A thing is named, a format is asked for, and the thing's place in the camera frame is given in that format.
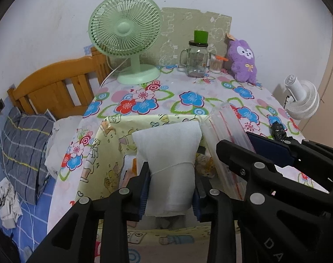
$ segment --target power cord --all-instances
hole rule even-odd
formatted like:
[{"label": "power cord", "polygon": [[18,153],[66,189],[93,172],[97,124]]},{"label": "power cord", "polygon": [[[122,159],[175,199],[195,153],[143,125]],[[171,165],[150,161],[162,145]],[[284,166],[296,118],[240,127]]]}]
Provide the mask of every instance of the power cord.
[{"label": "power cord", "polygon": [[108,60],[108,55],[105,57],[105,59],[106,59],[106,61],[107,61],[107,64],[108,64],[108,67],[109,67],[109,69],[110,70],[114,70],[112,67],[111,67],[111,65],[110,65],[110,62],[109,62],[109,60]]},{"label": "power cord", "polygon": [[110,73],[108,74],[108,76],[103,80],[103,82],[102,82],[100,88],[102,88],[102,86],[104,85],[104,83],[106,82],[106,80],[108,79],[108,77],[109,77],[110,75],[112,75],[117,69],[119,69],[120,66],[122,66],[122,65],[126,62],[126,60],[128,60],[128,58],[125,59],[123,62],[121,62],[120,65],[119,65],[117,68],[115,68],[112,72],[110,72]]},{"label": "power cord", "polygon": [[[9,177],[8,177],[8,175],[7,175],[7,170],[6,170],[6,163],[4,162],[4,150],[3,150],[3,143],[2,143],[2,131],[1,131],[1,125],[0,125],[0,138],[1,138],[1,150],[2,150],[2,160],[3,160],[3,167],[4,167],[4,173],[6,174],[6,177],[7,177],[7,179],[8,179],[8,181],[9,182],[11,182],[10,180],[9,180]],[[35,237],[34,237],[34,222],[33,222],[33,220],[32,220],[32,216],[31,216],[31,211],[30,211],[30,207],[29,207],[29,205],[27,204],[27,202],[19,195],[19,193],[18,192],[16,192],[17,194],[18,194],[18,197],[19,198],[21,198],[22,200],[23,200],[23,202],[27,205],[27,208],[29,209],[29,214],[30,214],[30,220],[31,220],[31,228],[32,228],[32,230],[31,230],[31,232],[32,232],[32,250],[34,250],[35,249]]]},{"label": "power cord", "polygon": [[285,100],[285,104],[283,105],[283,108],[284,108],[284,109],[286,108],[287,99],[288,99],[289,97],[290,97],[290,96],[287,95],[286,100]]}]

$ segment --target purple plush toy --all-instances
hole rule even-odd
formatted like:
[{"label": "purple plush toy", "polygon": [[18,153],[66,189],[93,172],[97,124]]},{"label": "purple plush toy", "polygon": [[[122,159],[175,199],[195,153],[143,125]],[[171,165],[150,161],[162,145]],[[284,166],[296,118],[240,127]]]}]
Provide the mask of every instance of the purple plush toy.
[{"label": "purple plush toy", "polygon": [[241,40],[230,41],[230,48],[228,49],[227,56],[232,61],[231,70],[235,74],[235,79],[238,82],[250,82],[256,84],[256,67],[255,58],[248,43]]}]

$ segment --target yellow cartoon cloth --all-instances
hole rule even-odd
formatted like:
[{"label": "yellow cartoon cloth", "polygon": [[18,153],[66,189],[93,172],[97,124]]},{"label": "yellow cartoon cloth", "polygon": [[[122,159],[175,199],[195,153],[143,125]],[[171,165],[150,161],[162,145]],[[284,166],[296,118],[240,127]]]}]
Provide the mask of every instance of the yellow cartoon cloth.
[{"label": "yellow cartoon cloth", "polygon": [[[132,139],[134,131],[177,122],[201,121],[201,118],[199,115],[107,117],[98,129],[84,164],[76,200],[83,196],[92,200],[108,197],[119,188],[124,157],[134,156],[137,152]],[[216,174],[215,168],[203,138],[199,147],[195,167],[201,175],[213,177]],[[97,233],[95,262],[99,261],[102,226],[103,220],[100,221]],[[130,262],[140,262],[141,257],[153,258],[153,261],[158,262],[184,262],[189,259],[185,250],[192,251],[194,261],[206,261],[210,225],[177,230],[137,230],[128,226],[127,233]]]}]

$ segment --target fan base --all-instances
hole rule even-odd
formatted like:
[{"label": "fan base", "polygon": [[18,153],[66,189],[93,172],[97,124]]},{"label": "fan base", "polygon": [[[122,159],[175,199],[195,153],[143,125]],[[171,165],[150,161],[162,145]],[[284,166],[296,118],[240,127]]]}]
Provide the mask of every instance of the fan base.
[{"label": "fan base", "polygon": [[125,68],[118,75],[118,82],[126,85],[137,85],[151,82],[160,76],[160,71],[154,65],[141,64],[141,71],[133,73],[131,66]]}]

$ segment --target beige door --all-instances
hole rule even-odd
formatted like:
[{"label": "beige door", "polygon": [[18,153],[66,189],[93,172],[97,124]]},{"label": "beige door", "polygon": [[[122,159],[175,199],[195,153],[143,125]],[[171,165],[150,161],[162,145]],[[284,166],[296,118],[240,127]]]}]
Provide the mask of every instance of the beige door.
[{"label": "beige door", "polygon": [[319,108],[302,133],[307,139],[333,147],[333,69]]}]

